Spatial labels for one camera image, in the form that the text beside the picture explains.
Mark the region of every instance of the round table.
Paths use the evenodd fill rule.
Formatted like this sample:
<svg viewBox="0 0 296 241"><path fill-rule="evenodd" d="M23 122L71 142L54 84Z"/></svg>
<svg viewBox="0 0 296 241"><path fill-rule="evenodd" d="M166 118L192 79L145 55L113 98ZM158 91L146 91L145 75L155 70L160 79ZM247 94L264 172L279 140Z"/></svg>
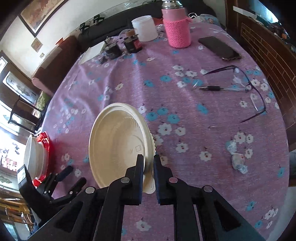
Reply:
<svg viewBox="0 0 296 241"><path fill-rule="evenodd" d="M289 180L281 112L263 73L233 38L207 23L191 24L191 32L192 44L185 49L170 47L165 32L160 32L154 41L143 43L137 54L103 63L97 56L82 65L79 60L74 64L51 100L43 123L54 146L55 171L74 167L53 197L65 195L80 177L87 179L85 187L97 187L88 156L91 128L104 107L123 102L144 116L162 164L171 168L175 177L196 187L211 185L268 238ZM267 112L245 123L234 123L237 115L245 113L242 101L251 105L245 93L192 90L197 81L209 84L202 74L229 65L198 42L208 36L221 39L242 55L231 64L246 72L250 80L255 79ZM220 81L228 86L232 80ZM208 128L212 123L221 128ZM231 140L236 152L246 157L244 174L232 167L226 149ZM122 240L173 239L173 208L159 206L155 193L144 193L140 206L125 207Z"/></svg>

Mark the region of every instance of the metal rivet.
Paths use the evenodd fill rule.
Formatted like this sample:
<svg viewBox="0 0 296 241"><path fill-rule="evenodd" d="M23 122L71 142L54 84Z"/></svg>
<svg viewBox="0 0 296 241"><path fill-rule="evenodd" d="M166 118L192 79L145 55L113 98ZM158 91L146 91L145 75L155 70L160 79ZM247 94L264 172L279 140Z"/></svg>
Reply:
<svg viewBox="0 0 296 241"><path fill-rule="evenodd" d="M88 187L87 189L85 189L85 192L86 192L87 194L94 193L94 191L95 191L95 188L94 188L94 187Z"/></svg>
<svg viewBox="0 0 296 241"><path fill-rule="evenodd" d="M129 183L130 179L128 177L123 177L120 181L122 183Z"/></svg>
<svg viewBox="0 0 296 241"><path fill-rule="evenodd" d="M213 188L211 186L204 186L204 191L205 192L212 192Z"/></svg>
<svg viewBox="0 0 296 241"><path fill-rule="evenodd" d="M176 177L170 177L169 182L170 183L176 183L178 181L178 178Z"/></svg>

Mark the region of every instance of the black phone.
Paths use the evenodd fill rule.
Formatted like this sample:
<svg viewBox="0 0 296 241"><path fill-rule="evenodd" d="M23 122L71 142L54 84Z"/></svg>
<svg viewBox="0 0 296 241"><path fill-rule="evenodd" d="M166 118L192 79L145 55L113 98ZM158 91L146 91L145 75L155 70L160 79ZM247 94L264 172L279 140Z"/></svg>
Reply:
<svg viewBox="0 0 296 241"><path fill-rule="evenodd" d="M238 52L214 36L201 38L198 41L223 60L230 61L242 57Z"/></svg>

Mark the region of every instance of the silver thermos cap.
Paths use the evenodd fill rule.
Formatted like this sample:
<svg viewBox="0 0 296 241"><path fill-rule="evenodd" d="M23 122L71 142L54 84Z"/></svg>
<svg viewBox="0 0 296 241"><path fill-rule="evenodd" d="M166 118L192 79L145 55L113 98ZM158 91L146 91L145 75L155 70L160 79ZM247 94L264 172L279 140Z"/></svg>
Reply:
<svg viewBox="0 0 296 241"><path fill-rule="evenodd" d="M162 9L174 9L183 7L183 5L178 0L162 0Z"/></svg>

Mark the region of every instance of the ballpoint pen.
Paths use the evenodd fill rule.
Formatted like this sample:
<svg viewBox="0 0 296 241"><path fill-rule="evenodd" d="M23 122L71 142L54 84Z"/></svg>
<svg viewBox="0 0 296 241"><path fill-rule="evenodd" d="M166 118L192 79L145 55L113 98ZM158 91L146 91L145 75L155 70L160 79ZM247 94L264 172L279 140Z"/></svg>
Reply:
<svg viewBox="0 0 296 241"><path fill-rule="evenodd" d="M207 91L241 91L247 92L247 89L231 88L231 87L220 87L220 86L202 86L198 89Z"/></svg>

